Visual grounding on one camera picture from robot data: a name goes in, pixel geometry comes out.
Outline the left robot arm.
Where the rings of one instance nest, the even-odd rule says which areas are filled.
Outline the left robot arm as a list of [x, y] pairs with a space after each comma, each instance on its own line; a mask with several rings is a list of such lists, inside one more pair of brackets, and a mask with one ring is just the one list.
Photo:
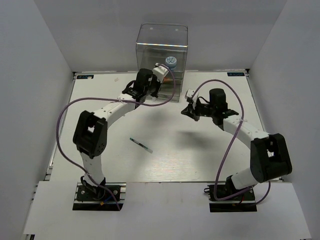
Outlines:
[[107, 146], [108, 128], [125, 114], [135, 110], [140, 103], [144, 103], [148, 96], [158, 97], [168, 72], [163, 66], [152, 70], [142, 68], [136, 79], [115, 100], [96, 111], [85, 110], [80, 114], [72, 141], [86, 170], [83, 180], [86, 185], [90, 185], [88, 193], [94, 199], [99, 200], [106, 193], [101, 155]]

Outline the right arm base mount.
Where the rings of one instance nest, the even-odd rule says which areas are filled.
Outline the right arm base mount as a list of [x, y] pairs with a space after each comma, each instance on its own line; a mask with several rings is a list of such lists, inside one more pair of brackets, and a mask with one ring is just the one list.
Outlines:
[[213, 184], [205, 187], [203, 192], [208, 196], [209, 210], [211, 213], [257, 212], [256, 197], [252, 189], [240, 195], [221, 201], [214, 197]]

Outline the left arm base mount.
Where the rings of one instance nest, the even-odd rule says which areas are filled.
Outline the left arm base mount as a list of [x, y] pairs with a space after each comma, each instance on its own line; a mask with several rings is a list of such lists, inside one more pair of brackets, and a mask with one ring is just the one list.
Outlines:
[[120, 211], [126, 197], [126, 183], [108, 183], [108, 188], [114, 195], [104, 188], [87, 184], [82, 176], [75, 190], [73, 211]]

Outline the clear drawer organizer box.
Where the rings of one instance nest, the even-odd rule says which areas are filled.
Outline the clear drawer organizer box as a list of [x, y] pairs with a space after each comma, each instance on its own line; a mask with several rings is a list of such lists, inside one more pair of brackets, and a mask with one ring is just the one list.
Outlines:
[[158, 93], [159, 100], [167, 100], [169, 97], [172, 97], [173, 102], [178, 102], [180, 100], [186, 70], [187, 55], [187, 48], [147, 46], [136, 50], [137, 66], [139, 69], [143, 68], [152, 70], [156, 64], [165, 65], [165, 59], [169, 56], [177, 58], [177, 66], [174, 69], [170, 69], [171, 72], [165, 77], [172, 79], [173, 81], [163, 82]]

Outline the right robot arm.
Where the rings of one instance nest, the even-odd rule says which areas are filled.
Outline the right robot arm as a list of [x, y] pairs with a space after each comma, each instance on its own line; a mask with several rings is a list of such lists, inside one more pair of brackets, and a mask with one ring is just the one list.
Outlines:
[[228, 108], [223, 89], [211, 89], [207, 103], [202, 103], [198, 93], [191, 89], [186, 92], [185, 98], [188, 105], [181, 111], [182, 115], [195, 121], [201, 117], [211, 118], [216, 126], [234, 135], [250, 150], [249, 167], [226, 180], [225, 192], [229, 198], [236, 200], [247, 187], [292, 173], [293, 167], [284, 136], [259, 130], [241, 119], [238, 112]]

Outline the orange cap highlighter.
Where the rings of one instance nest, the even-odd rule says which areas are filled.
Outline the orange cap highlighter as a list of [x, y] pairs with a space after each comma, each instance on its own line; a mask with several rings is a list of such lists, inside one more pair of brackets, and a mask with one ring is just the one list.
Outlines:
[[172, 82], [173, 80], [171, 78], [165, 78], [163, 80], [164, 83], [169, 83], [169, 82]]

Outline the clear acrylic organizer lid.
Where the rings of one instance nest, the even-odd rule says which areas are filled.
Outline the clear acrylic organizer lid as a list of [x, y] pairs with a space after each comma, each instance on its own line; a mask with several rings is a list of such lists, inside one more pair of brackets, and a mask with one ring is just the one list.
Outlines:
[[188, 50], [188, 27], [181, 24], [144, 23], [140, 26], [136, 39], [137, 49], [146, 47], [164, 47]]

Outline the blue cleaning gel jar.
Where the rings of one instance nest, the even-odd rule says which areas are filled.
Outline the blue cleaning gel jar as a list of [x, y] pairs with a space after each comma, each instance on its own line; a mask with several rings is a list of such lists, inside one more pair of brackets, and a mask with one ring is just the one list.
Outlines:
[[169, 69], [174, 69], [177, 66], [178, 60], [174, 56], [168, 56], [165, 58], [165, 65]]

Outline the green ink gel pen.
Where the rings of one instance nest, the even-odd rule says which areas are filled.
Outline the green ink gel pen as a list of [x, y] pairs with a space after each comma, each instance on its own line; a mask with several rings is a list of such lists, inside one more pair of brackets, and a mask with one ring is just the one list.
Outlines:
[[140, 147], [142, 147], [143, 149], [145, 149], [147, 152], [149, 153], [153, 153], [153, 150], [150, 149], [149, 147], [147, 147], [146, 145], [142, 144], [141, 142], [133, 139], [132, 137], [129, 138], [130, 141], [132, 141], [133, 143], [135, 143], [136, 145], [139, 145]]

